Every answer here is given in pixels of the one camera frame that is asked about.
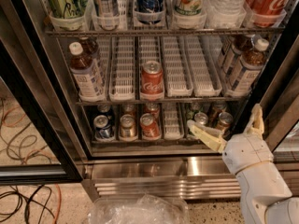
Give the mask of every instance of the beverage cooler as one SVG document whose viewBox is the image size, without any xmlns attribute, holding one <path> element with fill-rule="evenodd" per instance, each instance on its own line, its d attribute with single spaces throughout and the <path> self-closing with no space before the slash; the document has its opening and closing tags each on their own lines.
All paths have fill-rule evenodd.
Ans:
<svg viewBox="0 0 299 224">
<path fill-rule="evenodd" d="M 92 200 L 239 197 L 221 155 L 187 123 L 229 140 L 261 104 L 263 138 L 299 194 L 298 0 L 273 0 L 281 10 L 265 13 L 251 0 L 235 0 L 237 11 L 229 0 L 69 1 L 0 0 L 1 90 L 55 157 L 2 161 L 1 184 L 81 182 Z M 263 65 L 235 53 L 245 38 L 252 52 L 266 43 Z M 74 60 L 82 51 L 88 75 Z M 254 68 L 237 70 L 242 59 Z"/>
</svg>

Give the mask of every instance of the speckled floor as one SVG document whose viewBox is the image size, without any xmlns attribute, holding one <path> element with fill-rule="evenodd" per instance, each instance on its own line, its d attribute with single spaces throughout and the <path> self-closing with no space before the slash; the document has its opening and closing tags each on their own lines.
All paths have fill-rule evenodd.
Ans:
<svg viewBox="0 0 299 224">
<path fill-rule="evenodd" d="M 58 191 L 54 185 L 51 187 L 52 194 L 47 202 L 47 207 L 55 214 L 58 203 Z M 62 193 L 62 203 L 60 215 L 58 217 L 58 224 L 87 224 L 87 215 L 89 214 L 93 203 L 87 196 L 85 190 L 80 184 L 62 184 L 59 185 Z M 20 186 L 19 192 L 29 197 L 35 190 L 34 186 Z M 11 191 L 11 187 L 0 187 L 0 195 L 6 191 Z M 48 199 L 49 191 L 42 189 L 35 195 L 34 200 L 45 203 Z M 0 199 L 0 213 L 12 212 L 18 203 L 16 196 L 8 196 Z M 241 215 L 238 199 L 232 200 L 201 200 L 201 201 L 187 201 L 189 207 L 190 224 L 210 224 L 210 223 L 244 223 Z M 3 223 L 25 223 L 24 219 L 25 203 L 21 209 L 10 219 Z M 30 218 L 29 223 L 37 224 L 40 218 L 42 208 L 35 203 L 30 204 Z M 50 224 L 53 217 L 47 210 L 41 218 L 40 223 Z"/>
</svg>

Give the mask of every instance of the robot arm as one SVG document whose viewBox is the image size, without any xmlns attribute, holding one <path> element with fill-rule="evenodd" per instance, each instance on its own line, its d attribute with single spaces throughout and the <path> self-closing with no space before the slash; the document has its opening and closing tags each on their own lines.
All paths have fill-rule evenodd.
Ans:
<svg viewBox="0 0 299 224">
<path fill-rule="evenodd" d="M 299 198 L 292 193 L 273 163 L 273 154 L 262 138 L 262 109 L 254 106 L 245 131 L 226 144 L 209 135 L 194 122 L 188 122 L 195 136 L 222 153 L 229 171 L 241 188 L 241 211 L 246 223 L 299 223 Z"/>
</svg>

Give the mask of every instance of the refrigerator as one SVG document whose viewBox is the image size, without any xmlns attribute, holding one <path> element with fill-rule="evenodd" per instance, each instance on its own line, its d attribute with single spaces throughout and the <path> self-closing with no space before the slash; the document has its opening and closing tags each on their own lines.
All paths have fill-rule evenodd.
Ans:
<svg viewBox="0 0 299 224">
<path fill-rule="evenodd" d="M 251 109 L 261 104 L 263 137 L 293 195 L 298 195 L 297 3 L 298 0 L 288 0 L 286 16 L 277 27 L 190 30 L 172 27 L 168 11 L 161 26 L 140 25 L 135 20 L 134 1 L 124 0 L 120 29 L 95 29 L 93 21 L 92 28 L 70 32 L 57 24 L 50 25 L 48 0 L 0 0 L 2 87 L 16 98 L 56 157 L 53 163 L 0 163 L 0 184 L 80 182 L 93 201 L 99 197 L 134 198 L 144 193 L 185 200 L 238 198 L 240 187 L 221 154 L 190 138 L 186 124 L 190 103 L 203 104 L 207 112 L 213 102 L 225 101 L 234 117 L 227 139 L 244 131 Z M 225 95 L 225 84 L 214 62 L 221 52 L 222 39 L 240 34 L 267 37 L 267 63 L 246 95 Z M 80 99 L 69 69 L 69 45 L 86 36 L 97 39 L 100 61 L 105 67 L 103 99 L 95 102 Z M 194 45 L 185 46 L 192 41 Z M 201 52 L 209 65 L 207 74 L 213 90 L 197 90 L 193 82 L 198 74 L 191 57 L 194 55 L 196 60 Z M 175 89 L 180 85 L 180 76 L 170 76 L 171 70 L 164 66 L 164 95 L 153 101 L 161 108 L 161 136 L 157 140 L 145 139 L 137 119 L 136 140 L 121 139 L 121 106 L 135 105 L 140 118 L 149 102 L 140 87 L 140 67 L 149 57 L 159 63 L 178 60 L 179 65 L 186 64 L 181 71 L 185 90 Z M 119 60 L 130 68 L 126 78 L 119 77 Z M 112 105 L 113 140 L 96 136 L 93 120 L 99 105 Z M 175 116 L 174 132 L 168 116 Z"/>
</svg>

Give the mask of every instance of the clear plastic wrap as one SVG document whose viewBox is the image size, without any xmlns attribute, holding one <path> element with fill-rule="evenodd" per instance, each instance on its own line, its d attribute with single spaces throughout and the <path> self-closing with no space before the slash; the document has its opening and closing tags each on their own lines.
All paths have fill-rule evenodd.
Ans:
<svg viewBox="0 0 299 224">
<path fill-rule="evenodd" d="M 146 194 L 138 200 L 98 199 L 88 220 L 90 224 L 189 224 L 189 213 L 181 199 Z"/>
</svg>

